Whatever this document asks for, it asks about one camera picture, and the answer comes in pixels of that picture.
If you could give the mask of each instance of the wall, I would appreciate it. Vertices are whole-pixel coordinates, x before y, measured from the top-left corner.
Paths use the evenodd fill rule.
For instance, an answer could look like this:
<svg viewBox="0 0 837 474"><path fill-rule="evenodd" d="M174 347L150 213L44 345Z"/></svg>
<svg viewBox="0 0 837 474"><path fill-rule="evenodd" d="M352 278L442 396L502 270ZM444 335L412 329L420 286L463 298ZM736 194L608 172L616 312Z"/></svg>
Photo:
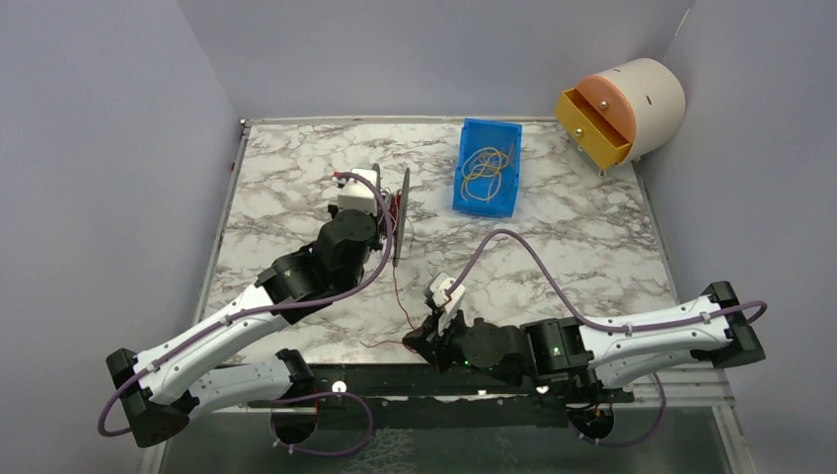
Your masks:
<svg viewBox="0 0 837 474"><path fill-rule="evenodd" d="M693 0L180 0L239 115L550 116Z"/></svg>
<svg viewBox="0 0 837 474"><path fill-rule="evenodd" d="M173 0L0 2L0 471L136 471L105 357L188 326L239 134Z"/></svg>
<svg viewBox="0 0 837 474"><path fill-rule="evenodd" d="M760 473L837 463L837 4L698 0L665 63L687 92L644 160L682 297L728 278L770 310L728 372Z"/></svg>

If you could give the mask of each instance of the orange circular panel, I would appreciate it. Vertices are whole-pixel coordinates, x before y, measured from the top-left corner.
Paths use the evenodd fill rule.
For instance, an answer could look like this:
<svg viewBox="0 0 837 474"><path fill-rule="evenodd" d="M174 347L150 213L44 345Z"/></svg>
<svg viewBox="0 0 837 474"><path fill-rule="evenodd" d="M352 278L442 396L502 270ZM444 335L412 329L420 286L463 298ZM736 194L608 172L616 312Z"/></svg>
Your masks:
<svg viewBox="0 0 837 474"><path fill-rule="evenodd" d="M628 142L633 143L637 136L637 120L634 109L622 92L612 82L601 76L587 76L575 86L585 101L593 106L608 123L616 128ZM601 108L602 102L607 107Z"/></svg>

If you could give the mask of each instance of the yellow drawer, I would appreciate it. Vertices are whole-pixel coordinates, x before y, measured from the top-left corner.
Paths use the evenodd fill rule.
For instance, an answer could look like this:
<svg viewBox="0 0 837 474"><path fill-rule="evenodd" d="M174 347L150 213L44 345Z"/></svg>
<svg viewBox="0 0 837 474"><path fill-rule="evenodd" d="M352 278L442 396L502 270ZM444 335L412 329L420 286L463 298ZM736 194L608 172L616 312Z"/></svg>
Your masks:
<svg viewBox="0 0 837 474"><path fill-rule="evenodd" d="M631 143L576 89L561 94L555 117L602 170L624 160L631 150Z"/></svg>

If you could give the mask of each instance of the marble tabletop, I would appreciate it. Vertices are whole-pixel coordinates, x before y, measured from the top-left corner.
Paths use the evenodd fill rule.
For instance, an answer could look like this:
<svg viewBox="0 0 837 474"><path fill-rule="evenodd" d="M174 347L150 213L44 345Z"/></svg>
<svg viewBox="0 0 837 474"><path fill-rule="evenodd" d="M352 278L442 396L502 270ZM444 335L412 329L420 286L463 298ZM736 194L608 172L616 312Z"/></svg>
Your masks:
<svg viewBox="0 0 837 474"><path fill-rule="evenodd" d="M378 163L382 187L399 189L411 169L405 260L395 269L401 301L416 325L428 314L422 290L440 273L455 277L480 240L507 228L526 238L578 309L619 316L674 304L637 178L630 166L605 178L585 165L557 123L525 122L514 215L454 212L453 170L461 122L276 124L254 126L208 294L209 315L253 282L278 256L317 237L337 189L332 172ZM367 269L378 264L373 254ZM464 283L475 317L519 325L569 312L526 251L491 243ZM283 348L308 362L418 362L400 344L409 331L396 304L392 267L356 296L263 338L233 361L257 361Z"/></svg>

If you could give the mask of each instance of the blue basket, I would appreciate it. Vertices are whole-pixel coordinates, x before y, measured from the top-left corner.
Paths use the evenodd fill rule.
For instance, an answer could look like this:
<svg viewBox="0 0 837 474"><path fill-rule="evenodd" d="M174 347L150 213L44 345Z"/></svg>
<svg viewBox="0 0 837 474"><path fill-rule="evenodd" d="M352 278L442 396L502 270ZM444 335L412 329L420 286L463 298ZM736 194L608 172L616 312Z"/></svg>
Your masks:
<svg viewBox="0 0 837 474"><path fill-rule="evenodd" d="M518 123L476 120L466 118L459 141L459 163L453 180L453 209L470 214L489 217L509 217L514 212L517 188L520 181L520 142L523 126ZM469 158L482 148L493 147L508 154L510 163L500 171L502 176L499 191L488 202L469 197L463 189L465 174L463 166ZM479 178L468 183L468 191L476 197L487 198L490 178Z"/></svg>

